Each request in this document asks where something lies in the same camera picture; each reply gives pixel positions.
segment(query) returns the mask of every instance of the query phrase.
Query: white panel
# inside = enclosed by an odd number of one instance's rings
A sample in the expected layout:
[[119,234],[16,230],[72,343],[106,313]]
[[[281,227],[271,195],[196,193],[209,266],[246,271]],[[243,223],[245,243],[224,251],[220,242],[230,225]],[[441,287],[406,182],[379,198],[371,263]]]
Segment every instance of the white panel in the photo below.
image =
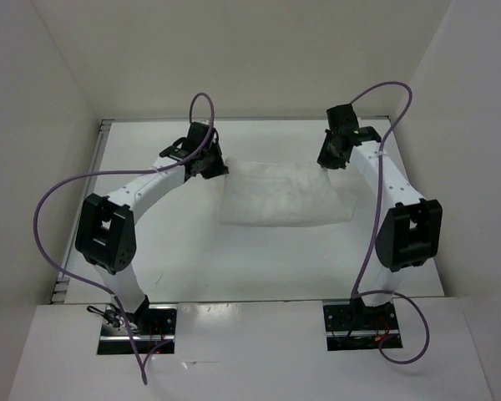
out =
[[[431,345],[419,362],[395,366],[377,350],[326,350],[320,302],[184,304],[174,355],[154,356],[149,386],[131,355],[97,356],[100,319],[83,306],[39,307],[10,401],[98,400],[490,400],[458,301],[419,299]],[[397,301],[413,356],[423,326]]]
[[[449,0],[34,0],[99,117],[318,116],[409,80]],[[391,113],[400,94],[364,99]]]
[[[387,119],[363,120],[384,135]],[[261,162],[316,162],[327,127],[323,120],[216,121],[223,156]],[[148,168],[189,123],[114,123],[101,170]],[[395,139],[387,142],[402,170]],[[353,166],[330,172],[340,192],[357,197],[352,221],[317,227],[241,227],[215,222],[223,177],[189,180],[147,211],[136,226],[134,269],[154,302],[218,302],[349,298],[375,216],[375,195]],[[105,195],[134,177],[97,179]],[[67,268],[99,281],[73,250]],[[413,296],[443,295],[434,262],[412,270],[402,290]],[[72,281],[68,303],[106,302],[98,288]]]
[[501,295],[460,298],[493,399],[501,401]]
[[[89,167],[96,125],[32,4],[0,0],[0,400],[55,279],[35,248],[33,209],[51,184]],[[58,260],[80,189],[64,189],[43,211],[43,239]]]
[[501,1],[455,0],[412,86],[397,142],[413,184],[443,205],[444,287],[501,292]]

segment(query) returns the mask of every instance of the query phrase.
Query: white floor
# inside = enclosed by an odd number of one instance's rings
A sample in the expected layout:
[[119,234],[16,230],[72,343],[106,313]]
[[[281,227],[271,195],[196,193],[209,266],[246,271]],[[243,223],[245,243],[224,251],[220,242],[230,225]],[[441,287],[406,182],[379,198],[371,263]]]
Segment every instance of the white floor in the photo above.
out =
[[[223,156],[244,160],[316,161],[325,120],[217,121]],[[363,120],[383,135],[387,119]],[[186,121],[113,123],[100,170],[148,168],[157,154],[187,134]],[[404,171],[395,139],[387,152]],[[169,193],[136,226],[134,269],[152,302],[238,302],[349,297],[362,263],[375,213],[375,195],[352,167],[331,171],[339,191],[356,196],[352,221],[312,228],[222,226],[215,207],[223,177],[195,178]],[[101,177],[91,191],[105,195],[133,177]],[[66,266],[98,280],[74,249]],[[433,261],[412,269],[406,294],[442,296]],[[66,303],[107,302],[105,293],[71,281]]]
[[[458,300],[417,300],[431,327],[423,359],[386,362],[377,350],[328,352],[321,302],[180,304],[174,355],[148,366],[97,356],[100,318],[81,305],[38,307],[10,401],[76,400],[490,400]],[[396,300],[404,349],[423,344],[413,309]]]

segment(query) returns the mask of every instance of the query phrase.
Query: wire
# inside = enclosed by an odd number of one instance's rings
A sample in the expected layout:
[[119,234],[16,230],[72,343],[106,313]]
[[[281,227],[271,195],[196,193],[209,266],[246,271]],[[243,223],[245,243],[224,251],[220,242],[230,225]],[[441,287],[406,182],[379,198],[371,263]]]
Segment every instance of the wire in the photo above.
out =
[[37,203],[37,206],[35,207],[35,212],[33,213],[33,238],[35,240],[35,244],[37,245],[37,248],[39,249],[39,252],[43,256],[43,258],[52,266],[54,269],[56,269],[58,272],[63,273],[65,276],[69,276],[72,278],[75,278],[76,280],[79,280],[81,282],[85,282],[86,284],[89,284],[90,286],[97,287],[101,289],[104,292],[107,292],[109,295],[113,297],[115,302],[117,303],[117,306],[119,310],[121,311],[121,316],[124,320],[124,327],[126,328],[126,332],[128,333],[128,338],[130,341],[130,345],[132,347],[132,351],[134,352],[135,359],[137,360],[137,364],[139,365],[139,370],[141,372],[141,378],[143,379],[143,384],[147,385],[148,384],[148,379],[147,379],[147,374],[145,371],[145,364],[149,360],[149,357],[155,350],[159,349],[162,345],[165,345],[165,342],[162,342],[161,344],[157,345],[156,347],[152,348],[149,353],[147,354],[146,358],[144,361],[141,361],[141,357],[139,355],[139,351],[137,349],[137,344],[135,343],[134,340],[134,335],[132,333],[132,328],[130,327],[129,319],[126,316],[126,312],[124,311],[123,304],[119,300],[119,297],[115,295],[115,293],[110,289],[105,287],[102,284],[98,284],[97,282],[94,282],[92,280],[89,280],[88,278],[82,277],[78,274],[68,272],[67,270],[63,269],[57,262],[55,262],[52,257],[46,252],[46,250],[43,247],[43,243],[41,242],[41,238],[39,236],[39,215],[41,213],[41,209],[44,205],[44,202],[54,193],[56,190],[61,188],[62,186],[68,184],[69,182],[76,181],[76,180],[82,180],[84,178],[89,178],[89,177],[95,177],[95,176],[100,176],[100,175],[147,175],[147,174],[157,174],[163,171],[171,170],[179,165],[183,165],[187,163],[188,161],[192,160],[208,143],[208,140],[210,140],[210,137],[214,131],[214,119],[215,119],[215,110],[214,110],[214,104],[213,101],[211,100],[211,97],[208,94],[205,94],[204,92],[200,92],[195,95],[195,97],[191,100],[191,105],[190,105],[190,121],[193,119],[193,106],[195,105],[195,101],[199,98],[203,97],[206,99],[210,106],[210,124],[208,126],[208,132],[206,133],[206,136],[200,143],[200,145],[195,149],[189,156],[184,158],[181,161],[177,161],[176,163],[172,165],[168,165],[165,167],[161,167],[156,170],[108,170],[108,171],[94,171],[90,173],[85,173],[85,174],[78,174],[78,175],[73,175],[69,178],[66,178],[65,180],[59,181],[56,185],[54,185],[52,188],[47,190],[47,192],[41,197],[41,200]]
[[369,246],[367,247],[367,252],[366,256],[364,257],[364,261],[362,263],[362,267],[360,267],[360,271],[358,272],[357,279],[355,280],[354,286],[352,287],[351,291],[351,299],[357,299],[357,298],[362,298],[366,297],[368,295],[376,295],[376,294],[387,294],[387,295],[392,295],[392,296],[397,296],[408,303],[410,303],[414,309],[416,310],[417,314],[421,318],[423,322],[423,326],[425,329],[425,343],[423,344],[422,350],[419,352],[418,355],[415,357],[402,361],[402,360],[397,360],[397,359],[392,359],[388,357],[382,350],[382,346],[384,343],[389,340],[391,337],[396,337],[397,334],[390,334],[384,338],[382,338],[379,343],[378,343],[378,351],[381,353],[381,355],[389,362],[395,363],[398,365],[408,365],[409,363],[416,362],[419,360],[427,351],[428,345],[430,343],[430,332],[428,329],[428,323],[427,319],[425,318],[425,315],[423,315],[423,312],[419,308],[419,306],[410,298],[407,297],[406,295],[403,295],[399,292],[394,292],[394,291],[388,291],[388,290],[372,290],[372,291],[367,291],[367,292],[359,292],[358,289],[360,288],[360,283],[362,282],[362,278],[366,272],[367,265],[369,264],[369,260],[371,258],[371,255],[373,253],[373,249],[375,248],[375,241],[377,239],[377,232],[378,232],[378,224],[381,220],[381,208],[382,208],[382,188],[383,188],[383,163],[382,163],[382,151],[384,149],[384,144],[386,144],[386,140],[390,136],[390,134],[393,132],[395,127],[397,127],[397,124],[399,124],[404,117],[404,115],[408,112],[408,109],[410,109],[410,105],[412,104],[412,89],[405,83],[399,82],[399,81],[385,81],[381,82],[380,84],[373,85],[372,87],[364,90],[361,94],[359,94],[357,97],[355,97],[351,103],[356,102],[359,100],[361,97],[365,96],[366,94],[372,92],[374,89],[381,88],[382,86],[400,86],[405,88],[405,90],[408,93],[408,99],[407,103],[405,104],[404,108],[402,109],[402,112],[400,115],[397,117],[397,119],[390,125],[390,128],[386,131],[386,134],[382,137],[381,144],[378,148],[378,189],[377,189],[377,208],[375,210],[375,220],[373,221],[373,228],[372,228],[372,234],[371,234],[371,239],[369,241]]

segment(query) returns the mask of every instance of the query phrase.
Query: white wall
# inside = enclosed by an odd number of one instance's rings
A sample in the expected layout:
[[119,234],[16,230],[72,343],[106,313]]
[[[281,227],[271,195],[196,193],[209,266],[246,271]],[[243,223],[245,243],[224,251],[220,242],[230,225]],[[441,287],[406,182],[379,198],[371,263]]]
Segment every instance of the white wall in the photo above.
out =
[[[34,0],[99,117],[322,117],[409,80],[450,0]],[[358,105],[392,112],[391,89]]]
[[[97,122],[28,0],[0,0],[0,400],[6,399],[35,305],[55,274],[35,247],[31,221],[55,181],[86,170]],[[60,260],[81,185],[44,210],[43,239]]]
[[501,0],[454,0],[397,130],[413,183],[443,205],[449,295],[501,292]]

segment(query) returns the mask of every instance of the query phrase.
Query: white cloth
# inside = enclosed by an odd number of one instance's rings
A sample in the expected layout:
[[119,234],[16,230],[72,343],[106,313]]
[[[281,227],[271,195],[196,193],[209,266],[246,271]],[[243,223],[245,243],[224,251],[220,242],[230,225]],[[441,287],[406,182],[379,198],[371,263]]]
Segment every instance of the white cloth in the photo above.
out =
[[319,226],[351,220],[354,196],[339,196],[317,163],[256,163],[228,158],[217,212],[222,224]]

